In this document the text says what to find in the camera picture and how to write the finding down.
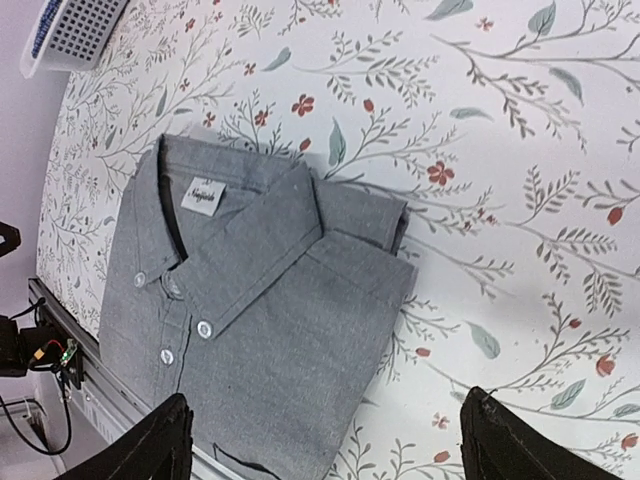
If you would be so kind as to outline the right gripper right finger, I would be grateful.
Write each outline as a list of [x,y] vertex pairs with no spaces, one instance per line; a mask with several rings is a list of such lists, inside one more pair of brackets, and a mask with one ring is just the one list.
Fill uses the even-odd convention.
[[475,386],[460,410],[467,480],[610,480],[615,476],[547,439]]

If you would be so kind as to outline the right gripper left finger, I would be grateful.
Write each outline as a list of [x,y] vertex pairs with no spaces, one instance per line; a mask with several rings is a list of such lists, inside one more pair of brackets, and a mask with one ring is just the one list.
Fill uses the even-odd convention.
[[177,393],[82,464],[84,479],[188,479],[193,411]]

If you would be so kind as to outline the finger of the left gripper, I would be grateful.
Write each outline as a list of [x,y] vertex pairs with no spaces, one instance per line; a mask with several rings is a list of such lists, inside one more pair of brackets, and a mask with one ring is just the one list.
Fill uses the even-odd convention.
[[21,234],[17,227],[0,222],[0,257],[15,251],[21,245]]

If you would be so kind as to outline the grey long sleeve shirt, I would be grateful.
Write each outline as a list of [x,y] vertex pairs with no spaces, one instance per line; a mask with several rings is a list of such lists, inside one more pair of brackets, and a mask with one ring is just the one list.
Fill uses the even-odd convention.
[[238,475],[322,479],[415,282],[407,223],[301,161],[163,135],[122,194],[101,360],[149,407],[183,394]]

